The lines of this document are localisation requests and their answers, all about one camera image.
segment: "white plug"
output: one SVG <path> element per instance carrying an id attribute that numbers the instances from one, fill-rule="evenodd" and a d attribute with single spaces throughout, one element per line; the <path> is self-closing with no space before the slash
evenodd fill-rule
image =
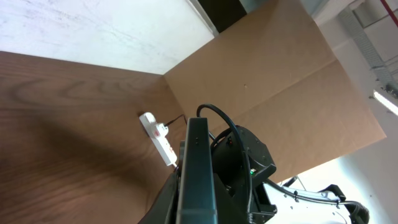
<path id="1" fill-rule="evenodd" d="M 166 165 L 173 165 L 176 167 L 177 165 L 175 162 L 177 161 L 177 156 L 166 139 L 169 128 L 164 126 L 163 123 L 156 123 L 154 115 L 149 112 L 141 115 L 139 119 Z"/>

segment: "cable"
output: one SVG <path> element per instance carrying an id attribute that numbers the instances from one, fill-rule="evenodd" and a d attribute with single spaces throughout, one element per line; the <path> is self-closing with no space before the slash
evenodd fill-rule
<path id="1" fill-rule="evenodd" d="M 248 218 L 249 218 L 250 206 L 251 206 L 251 200 L 252 200 L 252 180 L 251 180 L 251 175 L 250 175 L 250 162 L 249 162 L 248 150 L 243 147 L 243 142 L 239 135 L 238 129 L 236 128 L 236 125 L 232 122 L 231 118 L 229 118 L 223 111 L 218 109 L 216 106 L 211 105 L 211 104 L 203 104 L 198 107 L 198 109 L 197 109 L 197 117 L 198 118 L 200 118 L 200 111 L 203 108 L 211 109 L 212 111 L 217 113 L 228 124 L 229 128 L 231 129 L 232 133 L 234 134 L 234 136 L 236 138 L 236 141 L 238 142 L 239 147 L 241 148 L 243 166 L 246 170 L 246 172 L 244 172 L 244 173 L 245 173 L 245 183 L 246 183 L 246 188 L 247 188 L 246 190 L 248 192 L 247 213 L 248 213 Z"/>
<path id="2" fill-rule="evenodd" d="M 282 193 L 285 193 L 286 195 L 289 195 L 289 196 L 291 196 L 293 198 L 299 198 L 299 199 L 302 199 L 302 200 L 306 200 L 306 201 L 309 201 L 309 202 L 323 203 L 323 204 L 327 204 L 327 205 L 356 205 L 357 207 L 355 209 L 357 209 L 359 207 L 363 207 L 363 205 L 361 203 L 355 202 L 355 201 L 345 201 L 345 202 L 335 201 L 335 202 L 332 202 L 330 200 L 315 199 L 315 198 L 302 196 L 302 195 L 299 195 L 299 194 L 296 195 L 296 194 L 284 189 L 283 187 L 275 184 L 270 179 L 267 179 L 265 181 L 265 183 L 269 184 L 271 187 L 275 188 L 276 190 L 278 190 L 278 191 L 280 191 Z"/>
<path id="3" fill-rule="evenodd" d="M 176 117 L 175 119 L 173 119 L 173 120 L 167 122 L 164 126 L 165 126 L 165 127 L 169 126 L 170 124 L 174 123 L 174 121 L 176 121 L 177 119 L 179 119 L 179 118 L 181 118 L 181 117 L 184 117 L 185 124 L 187 124 L 187 117 L 185 117 L 184 114 L 181 114 L 180 116 Z"/>

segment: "power plug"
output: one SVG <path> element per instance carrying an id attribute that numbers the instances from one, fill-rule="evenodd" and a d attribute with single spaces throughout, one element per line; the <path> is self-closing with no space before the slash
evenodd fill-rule
<path id="1" fill-rule="evenodd" d="M 176 167 L 177 165 L 175 162 L 177 161 L 177 156 L 166 139 L 166 135 L 169 133 L 169 128 L 164 126 L 163 123 L 157 123 L 155 116 L 150 112 L 146 112 L 141 115 L 139 120 L 147 131 L 149 137 L 152 139 L 152 142 L 155 144 L 156 149 L 159 151 L 159 154 L 162 156 L 166 165 L 173 165 Z"/>

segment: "red cable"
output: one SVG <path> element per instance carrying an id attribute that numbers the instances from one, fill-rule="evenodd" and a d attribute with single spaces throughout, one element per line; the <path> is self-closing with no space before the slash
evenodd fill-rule
<path id="1" fill-rule="evenodd" d="M 388 5 L 388 3 L 386 2 L 386 0 L 380 0 L 380 2 L 381 2 L 381 4 L 383 4 L 384 8 L 386 8 L 386 10 L 387 10 L 388 14 L 390 15 L 391 19 L 394 21 L 394 23 L 398 27 L 398 19 L 397 19 L 396 15 L 394 14 L 394 12 L 391 10 L 391 8 Z"/>

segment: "power strip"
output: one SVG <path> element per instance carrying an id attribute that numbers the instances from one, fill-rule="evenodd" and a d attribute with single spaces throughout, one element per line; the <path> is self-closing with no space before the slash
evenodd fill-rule
<path id="1" fill-rule="evenodd" d="M 177 161 L 177 156 L 169 144 L 169 141 L 166 139 L 169 128 L 164 126 L 163 123 L 157 123 L 155 116 L 150 112 L 141 115 L 139 120 L 152 139 L 152 142 L 155 144 L 156 149 L 159 151 L 166 165 L 173 165 L 176 167 L 177 165 L 175 162 Z"/>

